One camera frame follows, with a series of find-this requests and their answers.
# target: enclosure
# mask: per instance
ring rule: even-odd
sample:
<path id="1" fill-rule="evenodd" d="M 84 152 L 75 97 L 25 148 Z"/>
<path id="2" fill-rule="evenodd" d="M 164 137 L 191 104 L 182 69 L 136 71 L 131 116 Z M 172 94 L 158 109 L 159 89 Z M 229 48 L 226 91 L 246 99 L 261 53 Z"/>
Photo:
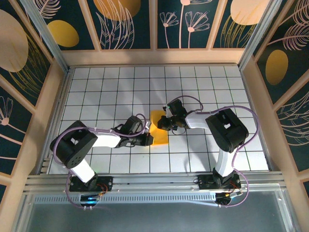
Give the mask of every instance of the enclosure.
<path id="1" fill-rule="evenodd" d="M 306 0 L 2 1 L 3 231 L 221 231 L 235 215 L 238 231 L 307 231 L 308 10 Z M 169 131 L 166 145 L 91 148 L 85 160 L 113 177 L 112 191 L 102 210 L 70 205 L 51 142 L 76 120 L 110 129 L 178 96 L 204 112 L 256 112 L 233 109 L 246 141 L 260 129 L 235 159 L 247 200 L 216 208 L 216 191 L 195 183 L 219 155 L 197 128 Z"/>

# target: yellow object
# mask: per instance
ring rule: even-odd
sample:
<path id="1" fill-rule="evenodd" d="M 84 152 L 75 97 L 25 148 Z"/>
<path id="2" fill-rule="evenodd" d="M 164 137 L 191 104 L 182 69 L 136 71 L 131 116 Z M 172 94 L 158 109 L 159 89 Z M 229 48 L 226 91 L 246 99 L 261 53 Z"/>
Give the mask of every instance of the yellow object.
<path id="1" fill-rule="evenodd" d="M 0 67 L 18 72 L 28 59 L 27 35 L 20 23 L 3 10 L 0 10 L 0 31 Z"/>
<path id="2" fill-rule="evenodd" d="M 54 20 L 47 25 L 57 44 L 64 47 L 74 47 L 79 42 L 75 28 L 62 20 Z"/>
<path id="3" fill-rule="evenodd" d="M 149 132 L 154 138 L 152 145 L 166 145 L 169 144 L 168 132 L 166 130 L 158 129 L 158 121 L 161 119 L 161 116 L 164 116 L 165 112 L 163 110 L 152 110 L 150 112 L 150 121 L 151 126 Z"/>
<path id="4" fill-rule="evenodd" d="M 269 0 L 233 0 L 231 4 L 231 16 L 234 22 L 240 25 L 257 24 Z"/>
<path id="5" fill-rule="evenodd" d="M 121 5 L 124 11 L 127 9 L 131 17 L 134 17 L 140 11 L 140 0 L 94 0 L 98 11 L 105 17 L 120 21 Z"/>
<path id="6" fill-rule="evenodd" d="M 285 77 L 288 66 L 289 59 L 286 53 L 281 50 L 273 51 L 266 62 L 265 73 L 267 81 L 273 86 L 279 84 Z"/>

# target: white arm segment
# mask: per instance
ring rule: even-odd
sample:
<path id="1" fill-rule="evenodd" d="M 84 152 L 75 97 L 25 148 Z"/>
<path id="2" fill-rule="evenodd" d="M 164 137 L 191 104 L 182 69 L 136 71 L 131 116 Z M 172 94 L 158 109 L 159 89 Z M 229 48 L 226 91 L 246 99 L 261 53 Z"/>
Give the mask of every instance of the white arm segment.
<path id="1" fill-rule="evenodd" d="M 121 140 L 120 136 L 116 134 L 96 132 L 94 134 L 98 137 L 98 139 L 92 147 L 106 146 L 114 148 Z M 92 168 L 89 166 L 88 162 L 85 159 L 83 159 L 77 166 L 71 168 L 70 170 L 84 183 L 87 183 L 95 175 L 95 172 L 92 170 Z"/>
<path id="2" fill-rule="evenodd" d="M 185 118 L 185 121 L 189 128 L 209 129 L 206 122 L 206 118 L 209 116 L 210 115 L 198 115 L 196 112 L 192 112 Z M 229 175 L 233 171 L 232 159 L 234 154 L 235 151 L 228 153 L 221 149 L 219 150 L 219 158 L 215 169 L 222 177 Z"/>
<path id="3" fill-rule="evenodd" d="M 109 134 L 109 133 L 94 133 L 98 139 L 96 140 L 95 144 L 92 147 L 96 146 L 107 146 L 114 148 L 118 145 L 121 138 L 119 135 L 116 134 Z"/>
<path id="4" fill-rule="evenodd" d="M 234 150 L 232 153 L 228 153 L 223 150 L 219 150 L 219 158 L 215 167 L 215 170 L 222 176 L 225 177 L 229 175 L 232 171 L 232 159 L 235 154 Z"/>
<path id="5" fill-rule="evenodd" d="M 208 118 L 208 115 L 198 115 L 196 114 L 196 112 L 192 112 L 185 118 L 185 122 L 187 123 L 189 128 L 208 129 L 208 125 L 206 123 L 207 118 Z"/>

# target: leaf illustration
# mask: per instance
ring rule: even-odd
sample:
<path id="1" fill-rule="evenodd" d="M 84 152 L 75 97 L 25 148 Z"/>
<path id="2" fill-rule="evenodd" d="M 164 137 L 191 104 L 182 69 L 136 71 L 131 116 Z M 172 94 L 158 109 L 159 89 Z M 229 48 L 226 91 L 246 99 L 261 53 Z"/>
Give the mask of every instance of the leaf illustration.
<path id="1" fill-rule="evenodd" d="M 97 16 L 101 24 L 100 43 L 103 49 L 129 49 L 134 43 L 134 24 L 132 16 L 127 8 L 120 2 L 119 9 L 111 0 L 107 0 L 108 7 L 101 0 L 98 0 L 103 17 Z"/>
<path id="2" fill-rule="evenodd" d="M 105 19 L 103 19 L 98 13 L 96 13 L 98 16 L 98 19 L 101 24 L 101 37 L 100 37 L 100 44 L 102 45 L 103 49 L 109 49 L 107 46 L 111 43 L 111 36 L 110 32 L 108 30 L 108 23 Z"/>
<path id="3" fill-rule="evenodd" d="M 309 42 L 309 24 L 295 24 L 290 26 L 283 38 L 274 40 L 267 44 L 282 41 L 285 49 L 301 51 Z"/>
<path id="4" fill-rule="evenodd" d="M 60 9 L 60 0 L 34 0 L 42 18 L 53 18 Z"/>
<path id="5" fill-rule="evenodd" d="M 309 93 L 291 104 L 282 106 L 278 118 L 289 145 L 300 146 L 309 143 Z"/>
<path id="6" fill-rule="evenodd" d="M 309 22 L 309 0 L 299 0 L 297 2 L 293 19 L 299 25 Z"/>

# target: line drawing of flower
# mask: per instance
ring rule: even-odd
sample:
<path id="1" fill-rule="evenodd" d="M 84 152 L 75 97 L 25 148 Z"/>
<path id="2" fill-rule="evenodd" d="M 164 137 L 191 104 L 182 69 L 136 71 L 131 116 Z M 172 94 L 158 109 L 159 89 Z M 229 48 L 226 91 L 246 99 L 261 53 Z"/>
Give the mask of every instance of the line drawing of flower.
<path id="1" fill-rule="evenodd" d="M 164 26 L 166 44 L 169 48 L 169 41 L 168 41 L 168 35 L 167 35 L 167 32 L 166 32 L 166 28 L 179 24 L 179 20 L 176 20 L 177 16 L 175 15 L 175 12 L 173 12 L 173 13 L 168 12 L 166 14 L 165 14 L 165 12 L 162 12 L 162 13 L 160 13 L 160 19 L 161 19 L 161 22 Z"/>
<path id="2" fill-rule="evenodd" d="M 212 0 L 180 0 L 180 3 L 182 4 L 182 10 L 180 13 L 180 24 L 179 24 L 179 48 L 182 47 L 182 23 L 183 23 L 183 9 L 184 6 L 188 5 L 197 5 L 197 4 L 204 4 L 212 2 Z"/>
<path id="3" fill-rule="evenodd" d="M 207 23 L 208 17 L 207 12 L 201 13 L 196 12 L 192 17 L 192 11 L 185 13 L 185 21 L 187 23 L 189 38 L 188 38 L 188 48 L 190 48 L 190 36 L 192 32 L 208 30 L 210 24 Z"/>
<path id="4" fill-rule="evenodd" d="M 13 110 L 13 100 L 10 99 L 10 98 L 7 98 L 6 101 L 4 100 L 4 97 L 3 96 L 0 96 L 0 126 L 9 126 L 23 134 L 26 134 L 24 131 L 12 126 L 10 124 L 10 116 L 11 116 L 11 113 L 12 113 L 12 110 Z M 15 139 L 12 139 L 10 137 L 7 137 L 3 134 L 0 134 L 0 137 L 1 138 L 4 138 L 10 142 L 13 142 L 15 144 L 18 144 L 18 145 L 21 145 L 22 142 L 20 141 L 17 141 Z"/>

